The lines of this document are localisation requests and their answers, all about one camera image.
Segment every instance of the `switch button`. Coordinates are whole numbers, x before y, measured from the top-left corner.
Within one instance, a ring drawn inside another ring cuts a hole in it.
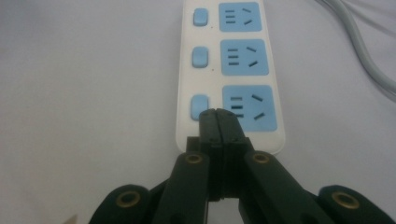
[[[207,9],[196,8],[194,10],[194,26],[206,26],[207,25]]]
[[[192,51],[192,66],[194,68],[205,68],[208,61],[208,49],[206,47],[195,47]]]

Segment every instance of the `power cord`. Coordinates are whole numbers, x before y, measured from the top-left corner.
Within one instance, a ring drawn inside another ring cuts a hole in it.
[[[386,76],[379,68],[376,66],[375,62],[370,56],[366,45],[361,37],[361,32],[359,31],[358,25],[354,21],[352,14],[347,9],[345,4],[340,0],[322,0],[326,3],[340,18],[341,22],[346,27],[346,32],[348,33],[352,45],[361,61],[361,65],[367,71],[368,75],[373,79],[375,83],[378,84],[384,91],[396,96],[396,81],[392,80]]]

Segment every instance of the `outlet socket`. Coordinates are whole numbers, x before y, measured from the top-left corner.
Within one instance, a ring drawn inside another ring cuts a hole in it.
[[[268,75],[268,60],[261,39],[226,39],[220,43],[221,72],[225,76]]]
[[[262,29],[259,4],[221,3],[219,22],[222,32],[257,32]]]
[[[223,108],[235,113],[244,132],[277,129],[274,98],[270,86],[224,86]]]

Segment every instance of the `power strip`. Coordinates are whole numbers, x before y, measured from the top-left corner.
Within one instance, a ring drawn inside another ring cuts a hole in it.
[[[184,3],[177,105],[177,145],[199,135],[208,108],[235,113],[258,150],[276,154],[285,131],[264,5],[252,0]]]

